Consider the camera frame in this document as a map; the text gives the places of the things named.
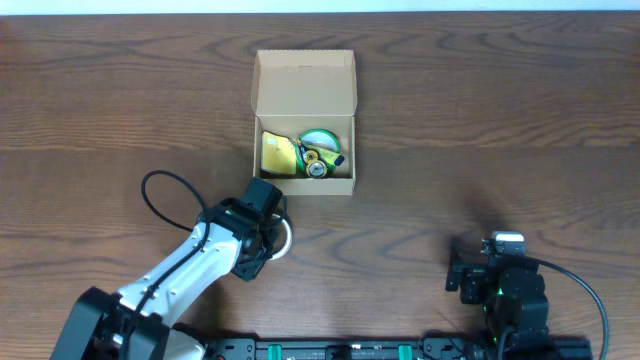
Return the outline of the green tape roll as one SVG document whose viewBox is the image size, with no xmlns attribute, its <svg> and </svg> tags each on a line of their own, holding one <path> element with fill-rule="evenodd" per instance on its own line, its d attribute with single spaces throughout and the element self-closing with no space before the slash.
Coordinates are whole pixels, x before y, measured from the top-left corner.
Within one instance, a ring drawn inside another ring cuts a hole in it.
<svg viewBox="0 0 640 360">
<path fill-rule="evenodd" d="M 300 162 L 299 152 L 298 152 L 298 141 L 299 140 L 302 140 L 305 145 L 307 145 L 307 146 L 309 146 L 311 148 L 315 149 L 316 147 L 322 147 L 322 148 L 325 148 L 325 149 L 328 149 L 328 150 L 331 150 L 331 151 L 339 152 L 341 154 L 341 147 L 340 147 L 338 138 L 332 132 L 330 132 L 328 130 L 325 130 L 325 129 L 310 129 L 310 130 L 307 130 L 306 132 L 302 133 L 299 136 L 299 138 L 296 140 L 296 147 L 297 147 L 296 155 L 297 155 L 298 168 L 304 174 L 305 174 L 305 172 L 301 167 L 301 162 Z M 330 175 L 337 167 L 339 167 L 339 166 L 328 166 L 328 174 L 325 177 Z"/>
</svg>

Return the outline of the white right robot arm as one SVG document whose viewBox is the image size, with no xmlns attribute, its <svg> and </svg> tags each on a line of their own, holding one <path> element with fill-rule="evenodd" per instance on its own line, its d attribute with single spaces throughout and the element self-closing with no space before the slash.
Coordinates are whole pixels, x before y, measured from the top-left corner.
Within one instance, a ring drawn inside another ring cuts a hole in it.
<svg viewBox="0 0 640 360">
<path fill-rule="evenodd" d="M 549 302 L 538 266 L 522 256 L 493 252 L 485 264 L 450 254 L 445 290 L 482 307 L 489 337 L 503 357 L 549 343 Z"/>
</svg>

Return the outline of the yellow sticky note pad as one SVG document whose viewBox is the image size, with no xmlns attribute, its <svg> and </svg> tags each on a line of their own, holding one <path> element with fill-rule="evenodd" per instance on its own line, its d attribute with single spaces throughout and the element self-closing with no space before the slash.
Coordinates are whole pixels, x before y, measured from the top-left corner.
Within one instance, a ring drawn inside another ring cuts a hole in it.
<svg viewBox="0 0 640 360">
<path fill-rule="evenodd" d="M 286 136 L 262 133 L 261 169 L 277 175 L 297 172 L 296 145 Z"/>
</svg>

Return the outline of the clear tape roll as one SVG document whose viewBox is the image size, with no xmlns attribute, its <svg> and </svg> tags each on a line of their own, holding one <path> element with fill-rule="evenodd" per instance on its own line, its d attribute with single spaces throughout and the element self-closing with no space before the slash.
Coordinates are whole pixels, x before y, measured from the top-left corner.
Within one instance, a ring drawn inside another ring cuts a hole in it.
<svg viewBox="0 0 640 360">
<path fill-rule="evenodd" d="M 284 257 L 289 252 L 293 244 L 294 235 L 291 224 L 285 217 L 279 214 L 273 214 L 272 217 L 276 220 L 280 220 L 281 224 L 284 226 L 286 234 L 284 245 L 270 258 L 270 261 L 276 261 Z"/>
</svg>

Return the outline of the yellow highlighter marker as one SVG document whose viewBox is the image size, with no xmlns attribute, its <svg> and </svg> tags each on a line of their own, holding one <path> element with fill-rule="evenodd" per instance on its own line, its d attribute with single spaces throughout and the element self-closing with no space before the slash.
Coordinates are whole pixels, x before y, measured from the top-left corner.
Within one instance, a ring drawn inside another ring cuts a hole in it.
<svg viewBox="0 0 640 360">
<path fill-rule="evenodd" d="M 318 153 L 319 158 L 328 166 L 340 166 L 345 160 L 345 157 L 339 152 L 331 151 L 322 147 L 316 147 L 315 151 Z"/>
</svg>

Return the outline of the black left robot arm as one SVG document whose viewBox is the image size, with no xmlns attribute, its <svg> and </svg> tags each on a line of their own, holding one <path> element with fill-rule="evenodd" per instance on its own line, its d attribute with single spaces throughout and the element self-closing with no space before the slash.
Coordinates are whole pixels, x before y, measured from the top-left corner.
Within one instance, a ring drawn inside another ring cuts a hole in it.
<svg viewBox="0 0 640 360">
<path fill-rule="evenodd" d="M 185 242 L 140 279 L 114 293 L 92 287 L 74 304 L 51 354 L 54 359 L 162 359 L 169 346 L 201 359 L 204 343 L 174 326 L 215 281 L 234 274 L 254 280 L 280 256 L 283 193 L 253 178 L 242 198 L 204 205 Z"/>
</svg>

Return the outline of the cardboard box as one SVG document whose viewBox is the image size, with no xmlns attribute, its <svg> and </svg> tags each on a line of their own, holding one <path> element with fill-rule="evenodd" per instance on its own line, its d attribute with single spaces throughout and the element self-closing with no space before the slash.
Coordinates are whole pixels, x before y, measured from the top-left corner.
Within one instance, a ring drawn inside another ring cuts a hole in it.
<svg viewBox="0 0 640 360">
<path fill-rule="evenodd" d="M 251 104 L 255 115 L 253 174 L 286 195 L 353 194 L 355 172 L 356 62 L 352 50 L 260 50 Z M 262 133 L 293 137 L 312 128 L 338 138 L 345 163 L 327 180 L 271 175 L 261 169 Z"/>
</svg>

